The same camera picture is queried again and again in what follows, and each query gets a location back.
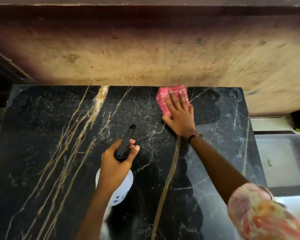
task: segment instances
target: black marble table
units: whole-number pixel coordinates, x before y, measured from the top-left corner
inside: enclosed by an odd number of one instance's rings
[[[73,239],[100,156],[130,124],[134,182],[100,239],[239,239],[202,163],[163,124],[157,87],[14,86],[0,131],[0,239]],[[240,88],[189,87],[197,129],[266,185]]]

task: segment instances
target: sleeve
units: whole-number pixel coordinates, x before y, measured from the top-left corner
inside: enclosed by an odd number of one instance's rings
[[[262,186],[247,183],[237,188],[228,215],[244,240],[300,240],[300,220]]]

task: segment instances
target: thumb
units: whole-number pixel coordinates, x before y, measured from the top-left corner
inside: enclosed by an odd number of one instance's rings
[[[127,158],[125,161],[127,161],[127,162],[129,162],[129,163],[132,164],[133,159],[136,157],[136,155],[138,154],[139,150],[140,150],[140,146],[135,145],[135,146],[130,150],[129,156],[128,156],[128,158]]]
[[[173,120],[170,119],[169,115],[165,114],[162,119],[164,120],[164,122],[169,126],[171,127],[172,123],[173,123]]]

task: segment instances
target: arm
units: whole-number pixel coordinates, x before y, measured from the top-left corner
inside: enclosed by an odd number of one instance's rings
[[[121,139],[116,141],[101,156],[98,185],[75,240],[99,240],[103,216],[109,200],[128,175],[133,159],[140,149],[138,145],[134,146],[135,141],[130,139],[131,151],[128,158],[123,162],[118,162],[115,159],[115,151],[119,148],[121,141]]]
[[[196,133],[193,107],[187,107],[185,97],[179,94],[180,100],[172,93],[166,99],[166,105],[173,116],[163,116],[166,124],[178,135],[188,139]],[[232,193],[248,180],[238,172],[223,156],[201,137],[193,137],[190,144],[204,165],[216,190],[228,204]]]

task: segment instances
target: pink cleaning cloth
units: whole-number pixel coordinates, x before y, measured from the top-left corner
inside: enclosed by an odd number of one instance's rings
[[[168,109],[168,107],[166,106],[166,103],[165,103],[165,98],[169,97],[169,92],[173,92],[173,94],[175,96],[177,96],[179,99],[180,99],[180,96],[179,96],[179,92],[182,92],[185,96],[185,99],[186,99],[186,103],[187,103],[187,106],[189,107],[189,99],[188,99],[188,93],[187,93],[187,89],[185,88],[184,85],[178,85],[178,86],[174,86],[174,87],[160,87],[159,90],[158,90],[158,94],[156,96],[157,98],[157,102],[158,102],[158,105],[162,111],[162,115],[165,115],[165,114],[168,114],[169,117],[172,117],[171,116],[171,113]]]

